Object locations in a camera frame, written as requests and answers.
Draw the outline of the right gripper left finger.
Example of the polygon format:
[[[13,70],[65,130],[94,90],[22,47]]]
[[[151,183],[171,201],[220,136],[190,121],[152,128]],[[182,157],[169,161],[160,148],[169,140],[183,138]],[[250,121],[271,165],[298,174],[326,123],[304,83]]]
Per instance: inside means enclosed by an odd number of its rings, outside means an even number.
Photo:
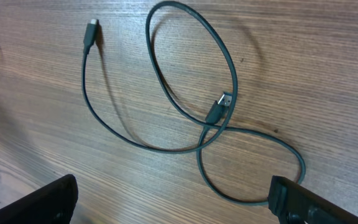
[[[0,209],[0,224],[70,223],[78,201],[72,174],[45,185]]]

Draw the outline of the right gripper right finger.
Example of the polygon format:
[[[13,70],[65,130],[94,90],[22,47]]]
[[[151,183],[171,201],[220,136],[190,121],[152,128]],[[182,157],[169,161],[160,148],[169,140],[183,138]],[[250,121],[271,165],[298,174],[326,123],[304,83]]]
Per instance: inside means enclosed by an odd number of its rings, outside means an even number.
[[[272,177],[268,208],[281,224],[358,224],[357,216],[281,176]]]

